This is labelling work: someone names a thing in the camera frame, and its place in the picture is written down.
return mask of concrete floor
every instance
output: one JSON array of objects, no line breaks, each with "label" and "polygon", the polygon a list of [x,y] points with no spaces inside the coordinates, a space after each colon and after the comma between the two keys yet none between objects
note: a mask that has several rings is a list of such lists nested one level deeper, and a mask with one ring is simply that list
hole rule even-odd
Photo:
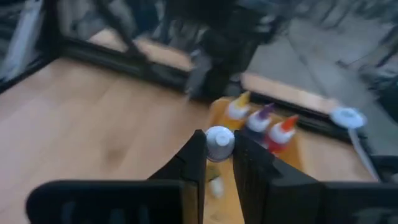
[{"label": "concrete floor", "polygon": [[365,130],[374,153],[398,155],[398,125],[374,102],[376,96],[367,91],[355,72],[366,58],[350,70],[335,64],[368,54],[386,32],[377,22],[354,17],[347,18],[338,30],[295,19],[288,35],[258,48],[249,70],[359,108],[367,116]]}]

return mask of orange bottle cap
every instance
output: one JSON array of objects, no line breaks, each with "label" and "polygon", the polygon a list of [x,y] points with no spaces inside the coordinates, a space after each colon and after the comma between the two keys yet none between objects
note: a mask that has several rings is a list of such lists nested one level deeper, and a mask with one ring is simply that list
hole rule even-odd
[{"label": "orange bottle cap", "polygon": [[249,97],[250,97],[250,92],[249,92],[249,91],[242,93],[242,94],[239,96],[239,98],[236,99],[236,104],[235,104],[235,105],[236,105],[238,108],[244,108],[244,107],[247,106],[248,103],[249,103]]},{"label": "orange bottle cap", "polygon": [[282,128],[283,131],[288,132],[294,129],[294,125],[296,124],[297,120],[298,120],[299,116],[298,115],[294,115],[291,116],[289,118],[287,118],[282,125],[280,126]]}]

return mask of red glue bottle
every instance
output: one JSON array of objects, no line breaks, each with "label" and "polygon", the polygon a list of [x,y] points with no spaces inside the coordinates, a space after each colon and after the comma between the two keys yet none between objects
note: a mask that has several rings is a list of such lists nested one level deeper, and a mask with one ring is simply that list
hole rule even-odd
[{"label": "red glue bottle", "polygon": [[246,124],[243,127],[243,134],[252,140],[263,143],[268,128],[271,122],[269,114],[274,110],[273,104],[265,105],[263,109],[258,110],[251,114],[246,120]]},{"label": "red glue bottle", "polygon": [[265,140],[265,144],[271,153],[278,154],[286,148],[287,143],[295,134],[294,125],[298,118],[297,115],[291,116],[271,128]]}]

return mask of purple glue bottle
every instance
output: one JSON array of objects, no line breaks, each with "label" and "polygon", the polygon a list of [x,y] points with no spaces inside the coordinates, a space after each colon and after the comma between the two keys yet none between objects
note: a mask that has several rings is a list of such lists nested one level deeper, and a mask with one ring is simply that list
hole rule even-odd
[{"label": "purple glue bottle", "polygon": [[250,115],[243,127],[243,134],[262,144],[266,135],[266,129],[271,122],[269,114],[273,110],[274,105],[271,103]]}]

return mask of purple bottle cap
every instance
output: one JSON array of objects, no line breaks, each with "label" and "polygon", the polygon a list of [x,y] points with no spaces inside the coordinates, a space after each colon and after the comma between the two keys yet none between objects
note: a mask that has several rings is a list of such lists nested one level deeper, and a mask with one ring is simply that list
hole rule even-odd
[{"label": "purple bottle cap", "polygon": [[274,104],[270,103],[268,105],[265,105],[262,110],[258,113],[258,116],[261,120],[267,119],[269,116],[269,113],[273,112],[274,110]]}]

